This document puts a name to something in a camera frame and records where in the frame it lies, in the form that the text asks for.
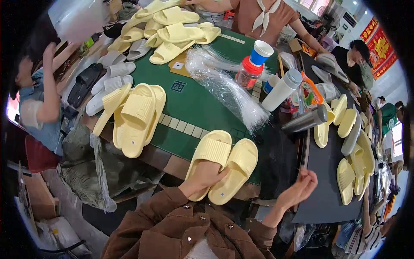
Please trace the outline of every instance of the plastic bag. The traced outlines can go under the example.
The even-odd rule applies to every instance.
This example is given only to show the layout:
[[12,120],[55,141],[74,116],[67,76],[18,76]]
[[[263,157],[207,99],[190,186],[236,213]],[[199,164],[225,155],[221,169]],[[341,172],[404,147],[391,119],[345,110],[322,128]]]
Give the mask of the plastic bag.
[[48,11],[62,40],[87,41],[104,25],[102,0],[57,0]]

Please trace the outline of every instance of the white scarf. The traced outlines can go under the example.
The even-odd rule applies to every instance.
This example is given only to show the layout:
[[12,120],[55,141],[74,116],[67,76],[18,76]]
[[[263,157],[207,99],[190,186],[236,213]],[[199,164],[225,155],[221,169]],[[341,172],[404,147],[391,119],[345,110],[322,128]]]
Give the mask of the white scarf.
[[260,34],[260,37],[261,37],[261,36],[263,36],[263,34],[265,34],[266,29],[267,29],[267,25],[269,24],[269,14],[272,14],[276,11],[276,9],[279,7],[280,2],[282,0],[276,0],[276,2],[272,5],[272,7],[270,8],[270,10],[267,13],[265,13],[266,8],[263,5],[262,0],[257,0],[257,1],[258,1],[258,5],[262,9],[262,13],[256,18],[256,20],[253,24],[252,31],[254,31],[260,25],[263,25],[262,33]]

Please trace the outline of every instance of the hand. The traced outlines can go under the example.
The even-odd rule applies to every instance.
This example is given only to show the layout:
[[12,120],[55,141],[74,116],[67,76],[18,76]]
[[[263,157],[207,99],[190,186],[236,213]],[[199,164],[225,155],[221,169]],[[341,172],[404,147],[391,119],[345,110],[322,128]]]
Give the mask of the hand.
[[53,66],[53,58],[55,57],[56,43],[51,42],[43,52],[43,68],[51,70]]
[[318,185],[318,178],[314,171],[301,167],[298,179],[289,189],[282,192],[276,204],[285,210],[306,200]]
[[356,96],[361,97],[361,94],[359,91],[361,90],[358,85],[356,85],[354,82],[351,82],[351,85],[349,86],[349,90]]
[[221,165],[218,163],[201,160],[198,162],[194,174],[179,186],[180,190],[189,198],[194,193],[215,185],[230,171],[227,168],[219,172],[220,167]]

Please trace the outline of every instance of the blue paper cup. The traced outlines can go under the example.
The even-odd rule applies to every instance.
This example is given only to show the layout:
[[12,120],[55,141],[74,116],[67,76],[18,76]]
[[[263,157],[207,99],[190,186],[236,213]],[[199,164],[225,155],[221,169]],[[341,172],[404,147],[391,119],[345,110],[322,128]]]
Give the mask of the blue paper cup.
[[252,54],[250,55],[250,61],[257,66],[262,65],[272,54],[274,50],[272,46],[264,41],[255,41]]

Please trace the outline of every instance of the yellow slide sandal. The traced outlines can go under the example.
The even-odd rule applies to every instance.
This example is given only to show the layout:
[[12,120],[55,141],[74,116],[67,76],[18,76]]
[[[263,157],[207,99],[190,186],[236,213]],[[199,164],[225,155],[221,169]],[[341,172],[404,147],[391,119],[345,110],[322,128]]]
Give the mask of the yellow slide sandal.
[[335,126],[338,126],[341,123],[342,118],[345,115],[345,110],[347,109],[347,105],[348,105],[348,99],[345,94],[341,95],[339,100],[335,99],[331,101],[331,108],[335,114],[335,120],[334,120]]
[[365,164],[363,162],[363,149],[358,144],[355,144],[354,150],[352,150],[349,158],[351,159],[351,167],[355,172],[355,177],[362,180],[365,169]]
[[149,57],[149,61],[155,65],[162,65],[173,60],[183,51],[194,45],[195,41],[185,41],[180,43],[164,42]]
[[155,112],[155,93],[148,84],[137,85],[121,111],[125,123],[121,137],[122,152],[126,157],[138,157]]
[[151,142],[152,136],[154,136],[155,128],[158,125],[158,120],[161,116],[162,110],[165,106],[165,101],[167,95],[165,94],[164,88],[159,85],[150,85],[155,93],[156,103],[155,103],[155,112],[152,117],[152,121],[149,124],[149,130],[147,133],[147,137],[144,141],[144,146],[148,145]]
[[352,201],[352,182],[354,179],[355,173],[352,170],[351,165],[345,158],[342,158],[337,168],[337,181],[342,203],[344,205],[348,205]]
[[126,83],[121,88],[116,89],[112,93],[107,94],[102,98],[104,110],[103,110],[101,117],[99,117],[94,127],[95,136],[99,136],[102,133],[102,130],[104,129],[109,118],[114,113],[116,108],[118,108],[118,106],[127,97],[131,87],[132,87],[132,83]]
[[355,109],[347,109],[345,111],[344,117],[342,118],[341,123],[338,127],[339,137],[346,138],[349,135],[352,126],[356,121],[356,113],[357,111]]
[[221,33],[221,29],[219,27],[213,27],[213,26],[205,27],[202,24],[197,25],[197,27],[202,29],[203,32],[204,32],[203,38],[195,41],[197,44],[210,44]]
[[371,141],[365,132],[361,131],[356,143],[363,149],[364,174],[373,175],[375,169],[374,153],[371,149]]
[[184,12],[180,7],[174,6],[173,8],[154,14],[153,19],[160,24],[171,25],[179,22],[198,22],[200,16],[195,12]]
[[158,30],[158,36],[165,42],[180,43],[202,39],[204,32],[197,27],[184,27],[182,23],[168,25]]
[[258,162],[258,149],[253,141],[239,140],[230,152],[226,168],[229,173],[208,192],[208,198],[216,205],[227,203],[249,179]]
[[147,24],[145,25],[144,29],[144,37],[149,39],[152,35],[156,34],[159,29],[164,28],[164,25],[154,21],[154,19],[150,19]]
[[328,120],[313,128],[313,137],[315,138],[316,144],[320,148],[324,148],[328,144],[329,125],[331,125],[335,119],[335,114],[332,112],[331,107],[329,107],[325,100],[323,100],[322,105],[325,105],[326,107]]
[[163,40],[158,36],[158,33],[156,33],[147,40],[145,46],[151,48],[158,48],[159,45],[161,45],[161,43],[163,43]]
[[[205,135],[197,145],[190,167],[188,168],[185,179],[187,180],[197,169],[200,160],[208,160],[221,165],[220,171],[224,169],[231,150],[231,136],[222,130],[214,130]],[[190,201],[202,200],[210,188],[205,188],[192,196]]]
[[144,37],[144,31],[137,27],[132,27],[123,37],[123,42],[134,42]]
[[116,38],[114,40],[114,42],[108,46],[108,52],[111,50],[117,51],[119,53],[124,53],[125,51],[127,51],[130,47],[131,47],[132,43],[131,42],[124,42],[122,40],[122,37],[119,36],[118,38]]

